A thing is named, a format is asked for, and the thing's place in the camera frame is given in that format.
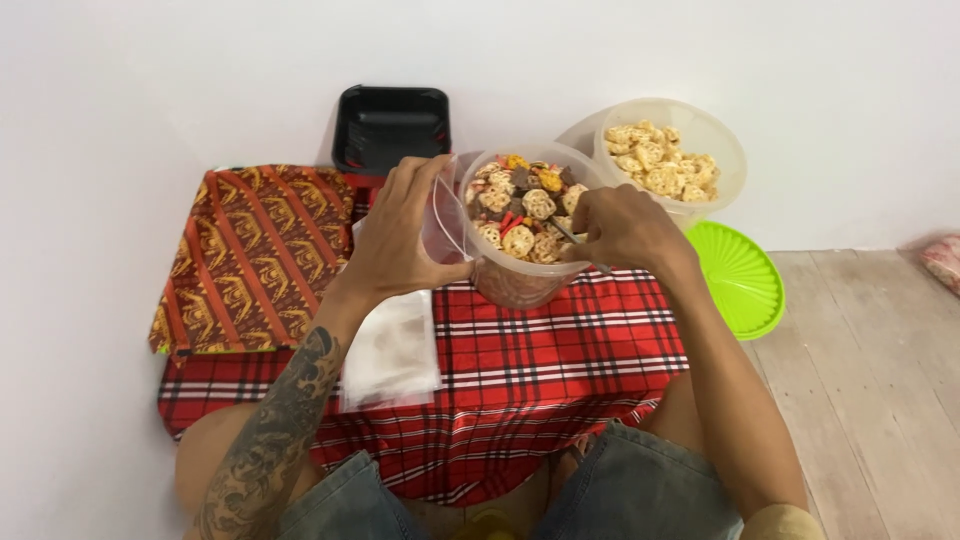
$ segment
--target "green plastic lid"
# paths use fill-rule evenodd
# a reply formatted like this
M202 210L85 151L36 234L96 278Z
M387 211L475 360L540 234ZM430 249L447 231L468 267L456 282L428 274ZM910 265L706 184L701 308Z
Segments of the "green plastic lid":
M713 302L737 339L757 339L780 322L783 281L753 240L713 221L701 221L686 237L700 256Z

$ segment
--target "snack mix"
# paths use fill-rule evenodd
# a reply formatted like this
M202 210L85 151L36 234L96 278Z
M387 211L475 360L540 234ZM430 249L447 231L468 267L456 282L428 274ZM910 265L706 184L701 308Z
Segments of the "snack mix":
M681 150L677 128L643 120L610 128L604 138L613 162L640 187L685 203L716 200L720 168L707 154Z
M527 262L554 264L570 242L547 219L553 216L569 230L584 191L570 167L528 163L511 154L477 169L465 198L473 226L496 249Z

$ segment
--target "clear plastic bucket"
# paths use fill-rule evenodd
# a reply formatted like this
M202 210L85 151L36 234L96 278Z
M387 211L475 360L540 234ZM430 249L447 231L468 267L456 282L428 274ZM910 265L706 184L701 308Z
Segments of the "clear plastic bucket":
M635 124L641 120L650 120L658 128L677 128L681 135L680 147L684 152L710 154L720 167L716 201L685 203L648 191L681 229L693 227L701 219L728 206L740 194L747 181L747 157L736 135L709 113L684 102L664 98L635 99L613 107L594 134L593 159L605 174L615 179L616 184L636 185L608 154L604 133L609 128ZM636 188L646 191L639 185Z
M444 227L454 238L457 234L466 238L466 252L477 261L472 280L480 294L498 306L529 309L550 302L560 289L588 268L589 263L534 264L519 260L497 250L468 225L466 209L460 202L464 201L469 180L479 167L496 160L497 155L508 154L523 156L527 161L569 166L576 181L590 189L614 185L614 181L605 179L600 167L590 158L556 142L518 144L490 150L481 154L467 169L457 191L459 219L444 219Z

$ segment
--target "black tray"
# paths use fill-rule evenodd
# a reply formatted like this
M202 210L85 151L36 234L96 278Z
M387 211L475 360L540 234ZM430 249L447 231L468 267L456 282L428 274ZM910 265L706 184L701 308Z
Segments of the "black tray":
M354 86L340 96L333 163L366 176L387 176L405 156L450 152L450 108L436 88Z

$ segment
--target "plastic container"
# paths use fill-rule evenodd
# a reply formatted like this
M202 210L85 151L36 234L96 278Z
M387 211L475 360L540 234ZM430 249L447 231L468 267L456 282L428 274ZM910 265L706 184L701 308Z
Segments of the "plastic container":
M449 152L449 101L440 90L358 85L341 94L331 156L354 187L382 187L407 156Z
M684 152L713 156L720 167L716 201L685 203L660 196L637 185L616 166L604 144L604 133L609 128L641 120L650 120L658 128L673 126L680 130L680 147ZM617 184L636 185L637 189L650 193L682 230L732 203L747 180L747 157L736 135L709 113L672 99L641 98L613 107L593 136L593 159Z
M527 161L546 161L557 163L560 167L569 166L574 178L590 189L612 185L612 180L604 179L597 165L587 156L557 142L540 144L518 144L485 152L467 169L458 186L458 203L464 201L469 180L479 167L494 161L497 155L517 154ZM468 255L476 259L473 272L473 285L487 300L503 307L530 309L540 307L570 283L574 277L590 266L589 262L565 262L561 264L534 264L512 258L497 250L490 242L480 237L480 233L469 224L466 210L460 205L462 220L451 222L448 230L465 229Z

